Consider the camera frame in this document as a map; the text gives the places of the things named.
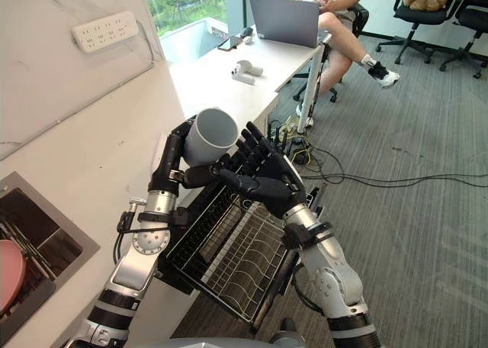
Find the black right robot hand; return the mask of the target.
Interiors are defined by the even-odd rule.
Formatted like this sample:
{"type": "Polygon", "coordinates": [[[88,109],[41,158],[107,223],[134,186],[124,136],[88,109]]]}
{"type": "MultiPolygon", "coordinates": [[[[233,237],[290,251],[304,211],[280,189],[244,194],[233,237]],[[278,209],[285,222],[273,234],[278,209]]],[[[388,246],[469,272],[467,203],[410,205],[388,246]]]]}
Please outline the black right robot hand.
{"type": "Polygon", "coordinates": [[[210,173],[235,193],[259,201],[277,218],[306,201],[306,190],[296,169],[276,146],[251,121],[236,142],[236,156],[242,160],[242,172],[230,169],[230,161],[220,158],[210,173]]]}

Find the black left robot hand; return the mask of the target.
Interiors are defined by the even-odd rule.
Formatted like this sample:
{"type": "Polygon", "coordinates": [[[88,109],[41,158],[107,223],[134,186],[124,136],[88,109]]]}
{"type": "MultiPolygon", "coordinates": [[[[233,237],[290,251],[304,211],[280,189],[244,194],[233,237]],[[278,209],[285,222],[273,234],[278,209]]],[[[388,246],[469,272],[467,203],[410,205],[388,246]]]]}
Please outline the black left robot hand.
{"type": "Polygon", "coordinates": [[[178,195],[179,185],[182,185],[185,189],[204,187],[217,181],[221,170],[237,170],[237,159],[231,157],[228,153],[224,153],[219,159],[211,162],[210,165],[191,166],[184,172],[179,169],[186,137],[195,120],[196,116],[194,115],[177,126],[167,136],[162,158],[153,171],[148,184],[149,192],[164,191],[178,195]]]}

